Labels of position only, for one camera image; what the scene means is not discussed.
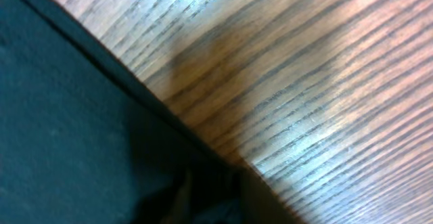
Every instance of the dark teal fabric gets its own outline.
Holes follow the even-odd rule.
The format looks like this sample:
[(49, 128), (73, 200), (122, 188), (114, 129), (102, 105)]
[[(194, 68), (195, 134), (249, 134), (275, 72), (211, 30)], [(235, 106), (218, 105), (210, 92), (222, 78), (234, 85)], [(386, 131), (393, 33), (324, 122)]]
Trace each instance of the dark teal fabric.
[(0, 0), (0, 223), (128, 223), (226, 165), (49, 0)]

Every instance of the wood grain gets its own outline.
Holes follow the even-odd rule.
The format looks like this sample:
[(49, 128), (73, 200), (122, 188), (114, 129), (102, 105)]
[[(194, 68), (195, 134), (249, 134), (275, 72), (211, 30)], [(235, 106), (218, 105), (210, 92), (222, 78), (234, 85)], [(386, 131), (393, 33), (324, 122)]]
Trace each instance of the wood grain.
[(57, 0), (306, 223), (433, 223), (433, 0)]

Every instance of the wooden table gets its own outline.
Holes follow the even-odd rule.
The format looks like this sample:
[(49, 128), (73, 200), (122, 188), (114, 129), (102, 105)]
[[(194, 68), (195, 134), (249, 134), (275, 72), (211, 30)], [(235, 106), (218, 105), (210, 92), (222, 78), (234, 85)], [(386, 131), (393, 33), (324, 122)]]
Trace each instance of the wooden table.
[(56, 0), (307, 223), (433, 223), (433, 0)]

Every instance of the dark object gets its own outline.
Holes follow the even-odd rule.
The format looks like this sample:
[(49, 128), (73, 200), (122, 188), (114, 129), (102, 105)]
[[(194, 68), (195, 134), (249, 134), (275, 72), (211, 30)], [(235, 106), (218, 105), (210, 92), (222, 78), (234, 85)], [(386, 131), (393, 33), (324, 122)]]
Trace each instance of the dark object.
[(0, 223), (162, 219), (290, 221), (55, 3), (0, 0)]

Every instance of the dark cloth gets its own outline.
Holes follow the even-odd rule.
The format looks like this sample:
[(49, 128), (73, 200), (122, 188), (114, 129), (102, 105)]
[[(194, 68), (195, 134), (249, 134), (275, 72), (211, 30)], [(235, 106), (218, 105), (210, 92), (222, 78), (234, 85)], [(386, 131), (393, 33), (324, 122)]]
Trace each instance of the dark cloth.
[(33, 1), (86, 47), (29, 3), (0, 0), (0, 223), (128, 222), (179, 169), (224, 171), (60, 8)]

